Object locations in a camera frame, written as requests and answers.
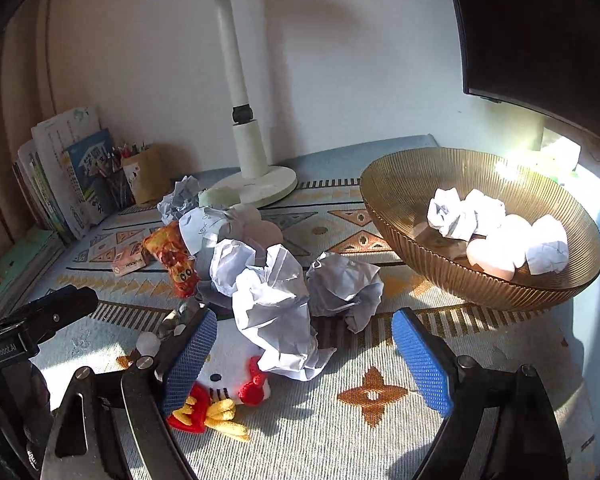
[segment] red bow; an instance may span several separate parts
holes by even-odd
[[[267,374],[261,372],[258,368],[259,356],[249,359],[249,374],[251,381],[244,384],[238,392],[238,397],[243,404],[247,406],[257,406],[264,400],[264,383],[267,380]]]

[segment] plush toy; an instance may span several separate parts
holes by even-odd
[[[243,336],[234,319],[218,321],[218,336],[185,405],[167,418],[178,430],[206,428],[248,441],[248,430],[231,422],[237,404],[257,406],[270,396],[267,374],[258,368],[262,349]]]
[[[195,293],[198,277],[194,270],[194,260],[182,240],[178,221],[153,232],[142,240],[142,245],[169,271],[179,298],[188,298]]]

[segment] bowl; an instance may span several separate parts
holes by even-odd
[[[531,275],[525,264],[510,282],[472,267],[462,240],[443,238],[427,224],[436,189],[472,189],[504,202],[507,214],[533,223],[550,214],[567,233],[569,262],[560,273]],[[497,310],[542,310],[567,301],[600,273],[600,232],[565,189],[535,171],[489,153],[421,148],[373,161],[360,191],[384,240],[405,264],[451,294]]]

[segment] desk lamp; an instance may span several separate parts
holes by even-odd
[[[261,207],[291,193],[298,182],[296,172],[267,164],[260,127],[253,118],[247,95],[231,0],[214,1],[218,12],[224,72],[234,106],[234,138],[240,161],[240,173],[220,180],[214,187],[235,189],[242,203]]]

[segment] blue gripper pad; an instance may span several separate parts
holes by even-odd
[[[414,323],[420,324],[421,330],[426,329],[415,314],[410,314],[413,320],[404,309],[394,314],[391,323],[394,341],[427,406],[446,417],[454,406],[450,396],[449,376]]]
[[[191,387],[198,378],[202,365],[211,352],[211,347],[216,342],[217,334],[216,314],[208,310],[187,346],[176,357],[169,373],[162,381],[164,384],[162,413],[165,416],[171,415],[173,410],[179,410],[184,406]]]

